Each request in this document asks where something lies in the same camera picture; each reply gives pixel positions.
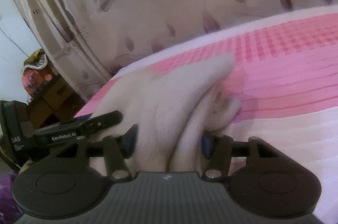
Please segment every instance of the white logo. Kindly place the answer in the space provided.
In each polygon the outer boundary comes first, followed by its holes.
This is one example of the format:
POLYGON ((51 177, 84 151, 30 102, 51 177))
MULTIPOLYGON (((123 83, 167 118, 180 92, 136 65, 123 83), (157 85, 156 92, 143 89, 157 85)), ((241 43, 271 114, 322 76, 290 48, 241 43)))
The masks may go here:
POLYGON ((172 179, 172 176, 171 175, 167 175, 167 176, 164 176, 163 179, 169 180, 169 179, 172 179))

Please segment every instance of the white wall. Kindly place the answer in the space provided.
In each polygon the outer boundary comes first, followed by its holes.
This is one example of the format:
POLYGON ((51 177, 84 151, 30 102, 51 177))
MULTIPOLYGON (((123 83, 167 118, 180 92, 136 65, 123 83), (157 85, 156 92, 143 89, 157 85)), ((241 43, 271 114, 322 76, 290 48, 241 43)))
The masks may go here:
POLYGON ((13 0, 0 0, 0 100, 27 102, 28 94, 21 83, 21 70, 27 55, 40 48, 22 19, 13 0))

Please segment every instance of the pink bed sheet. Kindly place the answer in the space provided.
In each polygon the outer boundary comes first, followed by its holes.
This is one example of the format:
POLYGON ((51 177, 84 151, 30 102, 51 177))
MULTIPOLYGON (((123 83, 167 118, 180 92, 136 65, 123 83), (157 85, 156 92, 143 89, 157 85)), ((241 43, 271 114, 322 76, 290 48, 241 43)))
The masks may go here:
MULTIPOLYGON (((338 106, 338 14, 266 27, 179 53, 151 68, 167 73, 182 65, 233 53, 237 64, 224 91, 242 101, 235 122, 281 118, 338 106)), ((95 111, 109 81, 77 116, 95 111)))

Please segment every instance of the cable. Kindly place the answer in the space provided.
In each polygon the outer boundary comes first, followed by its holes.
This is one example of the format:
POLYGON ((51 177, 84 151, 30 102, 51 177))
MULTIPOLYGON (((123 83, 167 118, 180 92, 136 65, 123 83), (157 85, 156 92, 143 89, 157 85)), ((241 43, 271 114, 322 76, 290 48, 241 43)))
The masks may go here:
POLYGON ((3 29, 0 27, 0 30, 3 32, 3 34, 4 35, 6 35, 6 37, 13 43, 13 44, 15 44, 16 46, 17 46, 17 48, 19 49, 19 50, 21 50, 21 52, 24 54, 24 55, 26 55, 27 56, 27 58, 29 57, 28 55, 27 55, 27 53, 26 52, 24 52, 22 49, 21 49, 21 47, 19 47, 17 44, 16 44, 16 42, 14 42, 4 31, 3 31, 3 29))

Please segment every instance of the bed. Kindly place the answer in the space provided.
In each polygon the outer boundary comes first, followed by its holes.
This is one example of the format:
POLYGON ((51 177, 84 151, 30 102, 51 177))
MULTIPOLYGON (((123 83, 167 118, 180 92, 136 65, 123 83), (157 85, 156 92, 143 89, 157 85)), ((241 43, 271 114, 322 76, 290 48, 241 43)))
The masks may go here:
POLYGON ((129 72, 167 73, 226 52, 237 64, 224 91, 238 97, 242 109, 224 133, 237 141, 259 136, 315 173, 322 195, 314 214, 337 224, 338 7, 289 12, 160 51, 121 69, 77 116, 94 112, 129 72))

